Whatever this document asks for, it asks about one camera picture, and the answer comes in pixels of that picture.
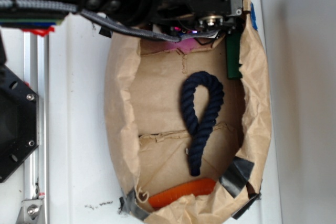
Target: white surface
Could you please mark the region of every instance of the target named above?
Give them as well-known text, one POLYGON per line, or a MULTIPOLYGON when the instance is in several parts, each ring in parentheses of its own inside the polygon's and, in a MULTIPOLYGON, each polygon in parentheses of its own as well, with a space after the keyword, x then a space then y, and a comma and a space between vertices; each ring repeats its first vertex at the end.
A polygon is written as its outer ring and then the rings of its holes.
MULTIPOLYGON (((1 29, 7 66, 23 78, 23 32, 17 29, 1 29)), ((24 199, 23 165, 5 182, 0 184, 0 224, 15 223, 24 199)))
POLYGON ((284 224, 336 223, 335 0, 262 0, 284 224))
MULTIPOLYGON (((262 29, 260 1, 255 0, 262 29)), ((49 135, 50 223, 140 223, 119 215, 120 186, 103 115, 104 72, 110 39, 99 27, 70 16, 50 36, 49 135), (113 201, 112 204, 100 205, 113 201)), ((277 165, 272 144, 263 197, 239 221, 280 224, 277 165)))

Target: green tag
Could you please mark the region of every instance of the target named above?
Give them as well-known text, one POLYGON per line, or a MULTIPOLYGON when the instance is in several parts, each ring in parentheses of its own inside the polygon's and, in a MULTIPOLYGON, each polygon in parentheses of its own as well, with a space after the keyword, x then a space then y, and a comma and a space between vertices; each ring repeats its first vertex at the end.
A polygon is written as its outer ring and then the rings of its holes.
POLYGON ((241 33, 226 35, 226 64, 227 77, 229 80, 239 80, 243 76, 239 72, 239 54, 241 33))

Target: twisted rope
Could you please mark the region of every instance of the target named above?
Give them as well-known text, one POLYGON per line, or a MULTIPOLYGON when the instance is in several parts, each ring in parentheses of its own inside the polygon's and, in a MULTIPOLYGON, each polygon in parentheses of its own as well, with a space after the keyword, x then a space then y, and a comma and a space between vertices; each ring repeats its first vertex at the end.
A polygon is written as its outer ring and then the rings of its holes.
POLYGON ((201 174, 203 150, 216 124, 220 107, 224 103, 223 97, 223 85, 217 77, 204 71, 192 74, 183 84, 181 109, 187 129, 193 137, 188 161, 190 173, 194 177, 201 174), (210 96, 209 104, 200 124, 194 109, 194 93, 199 85, 207 87, 210 96))

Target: orange object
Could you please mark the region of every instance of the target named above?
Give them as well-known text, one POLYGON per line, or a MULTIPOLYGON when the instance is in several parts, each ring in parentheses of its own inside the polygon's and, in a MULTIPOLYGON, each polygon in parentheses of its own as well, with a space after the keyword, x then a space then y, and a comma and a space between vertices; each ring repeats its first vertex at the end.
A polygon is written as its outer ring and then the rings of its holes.
POLYGON ((193 194, 195 196, 208 195, 212 193, 216 182, 210 178, 202 178, 193 182, 185 183, 162 193, 156 194, 148 199, 153 208, 168 206, 182 196, 193 194))

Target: hole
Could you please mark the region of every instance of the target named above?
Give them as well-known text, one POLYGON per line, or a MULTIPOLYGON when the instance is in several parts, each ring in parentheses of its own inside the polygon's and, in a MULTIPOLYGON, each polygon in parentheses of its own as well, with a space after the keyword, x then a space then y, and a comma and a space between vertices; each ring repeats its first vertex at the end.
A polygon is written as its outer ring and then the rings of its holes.
POLYGON ((13 81, 12 84, 9 85, 9 88, 13 90, 17 87, 17 85, 18 85, 17 81, 13 81))
POLYGON ((10 158, 11 158, 15 163, 18 161, 17 157, 16 157, 14 154, 12 154, 12 155, 10 156, 10 158))

